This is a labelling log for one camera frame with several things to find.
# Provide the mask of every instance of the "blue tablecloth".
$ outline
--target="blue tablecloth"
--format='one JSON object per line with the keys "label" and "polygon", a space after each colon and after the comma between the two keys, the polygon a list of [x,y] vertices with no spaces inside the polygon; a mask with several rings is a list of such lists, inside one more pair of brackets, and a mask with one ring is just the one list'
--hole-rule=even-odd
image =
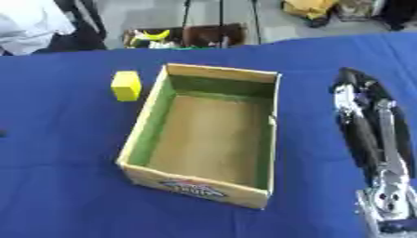
{"label": "blue tablecloth", "polygon": [[[392,33],[0,58],[0,237],[364,237],[354,202],[365,183],[328,88],[343,66],[379,78],[416,138],[416,56],[417,34]],[[265,210],[133,186],[114,164],[143,104],[114,99],[114,72],[140,72],[146,94],[166,62],[284,74],[276,190]]]}

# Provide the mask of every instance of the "black object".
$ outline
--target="black object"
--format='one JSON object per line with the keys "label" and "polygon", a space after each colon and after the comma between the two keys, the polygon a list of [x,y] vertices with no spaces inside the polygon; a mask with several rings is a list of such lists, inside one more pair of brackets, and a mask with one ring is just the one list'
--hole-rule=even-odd
{"label": "black object", "polygon": [[[55,0],[55,3],[63,12],[71,12],[74,14],[76,21],[85,21],[83,14],[78,9],[75,1],[77,0]],[[106,28],[102,22],[101,16],[99,11],[97,10],[97,6],[93,0],[78,0],[83,6],[86,8],[89,16],[94,21],[98,29],[98,35],[100,36],[101,40],[104,40],[107,36]]]}
{"label": "black object", "polygon": [[[381,99],[393,100],[383,86],[373,77],[349,68],[340,69],[335,85],[352,85],[356,92],[356,103],[362,109],[364,117],[351,113],[348,117],[337,116],[337,124],[342,130],[344,139],[355,159],[356,166],[363,169],[366,182],[371,185],[376,175],[376,168],[384,162],[382,132],[380,130],[376,103]],[[395,120],[397,150],[407,164],[410,177],[415,178],[414,157],[410,145],[410,132],[405,122],[404,114],[398,106],[392,108]]]}
{"label": "black object", "polygon": [[[258,36],[258,44],[260,45],[262,43],[261,38],[261,30],[260,30],[260,24],[259,24],[259,15],[258,15],[258,9],[257,4],[258,0],[250,0],[252,2],[252,8],[255,15],[255,24],[256,24],[256,33]],[[182,21],[182,29],[185,29],[185,26],[187,25],[188,21],[188,15],[190,12],[190,6],[191,6],[191,0],[185,0],[184,2],[184,17]],[[224,37],[224,0],[219,0],[219,47],[222,47],[222,39]]]}
{"label": "black object", "polygon": [[256,27],[256,34],[258,36],[258,45],[262,44],[262,38],[261,38],[261,27],[259,25],[259,15],[258,15],[258,0],[252,0],[252,8],[253,8],[253,14],[255,15],[255,27]]}
{"label": "black object", "polygon": [[391,31],[400,31],[416,13],[415,0],[387,0],[379,18],[390,26]]}
{"label": "black object", "polygon": [[93,0],[79,0],[94,21],[94,24],[98,29],[97,31],[85,21],[83,14],[75,1],[76,0],[55,0],[56,4],[63,12],[71,12],[74,15],[73,25],[75,27],[75,32],[69,35],[55,34],[47,48],[40,49],[35,53],[106,49],[103,40],[107,36],[107,31],[95,3]]}

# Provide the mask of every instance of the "gray floor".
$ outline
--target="gray floor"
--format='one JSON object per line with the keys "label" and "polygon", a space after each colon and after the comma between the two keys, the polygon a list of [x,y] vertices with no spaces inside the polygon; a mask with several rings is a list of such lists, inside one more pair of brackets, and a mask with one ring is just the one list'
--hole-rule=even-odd
{"label": "gray floor", "polygon": [[[109,30],[106,44],[110,48],[122,47],[121,34],[138,27],[181,26],[184,0],[98,0],[104,23]],[[225,0],[224,20],[241,22],[248,26],[247,44],[256,43],[253,12],[250,0]],[[279,9],[279,0],[259,0],[258,4],[262,39],[265,43],[277,40],[380,33],[386,29],[377,22],[340,22],[333,17],[331,23],[319,29],[305,27],[303,20],[289,16]],[[192,0],[188,24],[217,24],[218,0]]]}

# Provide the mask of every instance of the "tripod leg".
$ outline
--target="tripod leg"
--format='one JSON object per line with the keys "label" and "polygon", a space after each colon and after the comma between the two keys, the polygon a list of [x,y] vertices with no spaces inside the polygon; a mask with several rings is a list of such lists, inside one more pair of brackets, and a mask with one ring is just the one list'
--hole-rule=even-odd
{"label": "tripod leg", "polygon": [[258,15],[258,0],[251,0],[252,1],[252,7],[253,7],[253,14],[255,15],[255,27],[256,27],[256,34],[258,37],[258,45],[262,43],[261,38],[261,28],[259,26],[259,15]]}
{"label": "tripod leg", "polygon": [[223,41],[223,0],[219,0],[219,47],[222,47],[222,41]]}

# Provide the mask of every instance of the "cardboard box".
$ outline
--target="cardboard box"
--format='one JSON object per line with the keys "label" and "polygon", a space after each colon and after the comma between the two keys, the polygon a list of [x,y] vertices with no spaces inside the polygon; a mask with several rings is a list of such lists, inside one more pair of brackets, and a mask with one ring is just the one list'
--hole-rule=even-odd
{"label": "cardboard box", "polygon": [[117,163],[135,184],[265,207],[278,85],[273,72],[165,65]]}

